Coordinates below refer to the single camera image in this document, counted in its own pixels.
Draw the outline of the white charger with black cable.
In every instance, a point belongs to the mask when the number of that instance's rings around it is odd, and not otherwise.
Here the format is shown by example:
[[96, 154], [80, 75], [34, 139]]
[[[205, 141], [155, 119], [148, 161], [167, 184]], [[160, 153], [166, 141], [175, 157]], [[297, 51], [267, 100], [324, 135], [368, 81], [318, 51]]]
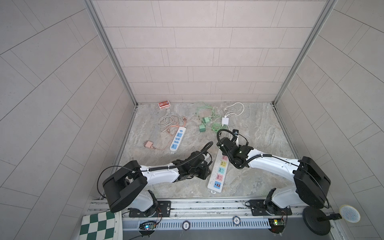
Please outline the white charger with black cable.
[[247, 140], [246, 137], [244, 137], [243, 135], [240, 134], [239, 130], [234, 129], [233, 130], [233, 135], [234, 135], [234, 139], [235, 139], [235, 144], [238, 147], [240, 147], [239, 137], [243, 138], [246, 141], [246, 143], [245, 143], [246, 146], [249, 145], [249, 141]]

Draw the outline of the colourful white power strip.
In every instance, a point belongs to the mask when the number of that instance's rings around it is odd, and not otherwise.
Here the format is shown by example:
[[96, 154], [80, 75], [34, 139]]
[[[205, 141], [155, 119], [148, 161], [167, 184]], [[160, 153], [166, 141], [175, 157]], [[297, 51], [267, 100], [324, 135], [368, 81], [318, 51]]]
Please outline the colourful white power strip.
[[211, 190], [211, 193], [216, 194], [222, 192], [229, 164], [228, 157], [224, 156], [219, 150], [207, 186], [208, 189]]

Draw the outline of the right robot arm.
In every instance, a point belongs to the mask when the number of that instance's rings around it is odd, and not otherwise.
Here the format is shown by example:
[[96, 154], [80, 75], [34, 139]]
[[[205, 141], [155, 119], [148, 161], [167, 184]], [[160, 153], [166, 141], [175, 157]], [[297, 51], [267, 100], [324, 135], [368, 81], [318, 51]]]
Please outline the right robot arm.
[[237, 144], [239, 136], [239, 133], [226, 129], [217, 132], [218, 148], [236, 169], [261, 169], [292, 182], [285, 188], [271, 189], [261, 210], [270, 215], [279, 215], [283, 209], [302, 203], [316, 209], [330, 207], [327, 194], [331, 180], [313, 159], [287, 159], [266, 154], [249, 146], [248, 142], [245, 145]]

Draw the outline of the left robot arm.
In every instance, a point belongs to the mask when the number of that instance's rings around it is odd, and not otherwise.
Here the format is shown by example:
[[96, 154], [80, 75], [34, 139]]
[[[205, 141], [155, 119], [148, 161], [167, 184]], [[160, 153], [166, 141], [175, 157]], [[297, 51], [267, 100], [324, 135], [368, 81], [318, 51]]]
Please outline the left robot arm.
[[120, 167], [103, 182], [105, 197], [112, 213], [124, 209], [138, 211], [140, 216], [151, 217], [159, 207], [158, 200], [147, 186], [177, 183], [211, 174], [213, 159], [207, 151], [195, 151], [186, 160], [175, 160], [165, 166], [150, 168], [131, 161]]

